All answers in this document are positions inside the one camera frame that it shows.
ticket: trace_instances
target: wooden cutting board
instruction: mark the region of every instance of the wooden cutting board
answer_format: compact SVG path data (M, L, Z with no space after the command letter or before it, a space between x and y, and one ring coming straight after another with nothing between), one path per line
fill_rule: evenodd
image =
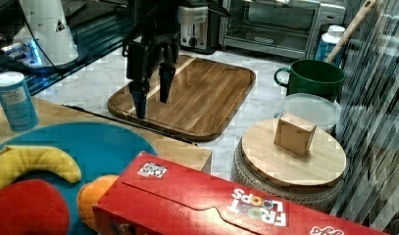
M317 128L302 157L274 143L277 124L277 119L259 121L242 137L242 156L256 174L284 188L329 188L339 182L346 155L333 137Z
M108 109L118 118L192 141L220 136L255 82L251 70L205 59L180 56L169 100L160 102L155 71L147 96L146 118L136 117L128 87L110 97Z

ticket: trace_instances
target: wooden stick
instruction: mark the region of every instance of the wooden stick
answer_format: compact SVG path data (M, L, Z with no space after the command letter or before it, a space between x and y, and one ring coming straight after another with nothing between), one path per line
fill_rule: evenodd
M355 16L354 20L352 20L352 22L349 24L348 28L345 30L343 35L340 37L336 46L334 46L333 50L330 52L330 54L324 60L325 62L330 63L333 61L333 59L336 57L336 55L339 53L339 51L349 41L349 38L351 38L352 33L358 28L359 24L361 24L365 20L367 15L370 14L371 10L374 8L374 5L375 5L375 0L367 0L365 2L364 6L362 6L361 10L359 10L359 12Z

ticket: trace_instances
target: white bottle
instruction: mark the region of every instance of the white bottle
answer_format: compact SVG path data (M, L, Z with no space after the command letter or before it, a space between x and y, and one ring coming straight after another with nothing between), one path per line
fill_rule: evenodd
M316 53L315 60L324 61L330 52L333 50L334 46L339 41L340 37L345 32L345 28L339 25L331 25L327 33L322 35L321 43L319 43L318 51ZM332 63L339 67L340 61L342 60L343 49L336 55Z

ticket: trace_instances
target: blue play mat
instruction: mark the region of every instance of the blue play mat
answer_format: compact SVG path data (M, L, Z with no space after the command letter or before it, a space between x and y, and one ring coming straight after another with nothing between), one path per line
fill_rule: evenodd
M70 184L45 171L31 172L22 179L39 178L50 182L68 203L69 234L97 234L81 222L76 206L79 189L106 174L121 174L141 151L155 155L152 146L138 134L125 128L98 122L72 122L33 130L0 145L44 145L57 147L71 155L80 167L82 179Z

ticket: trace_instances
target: plastic container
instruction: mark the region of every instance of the plastic container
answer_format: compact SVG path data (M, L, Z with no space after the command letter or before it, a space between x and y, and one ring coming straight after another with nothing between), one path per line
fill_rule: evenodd
M0 104L12 130L24 131L37 125L36 111L22 73L0 73Z
M281 113L293 114L314 123L317 128L332 134L340 117L341 108L334 102L310 94L286 96L281 104Z
M328 28L327 33L322 35L322 40L319 43L318 51L316 52L315 60L324 61L330 52L333 50L334 46L339 41L340 37L345 32L345 28L339 25L331 25ZM335 66L339 67L340 61L342 60L344 50L340 50L340 52L336 55L334 60L331 62Z

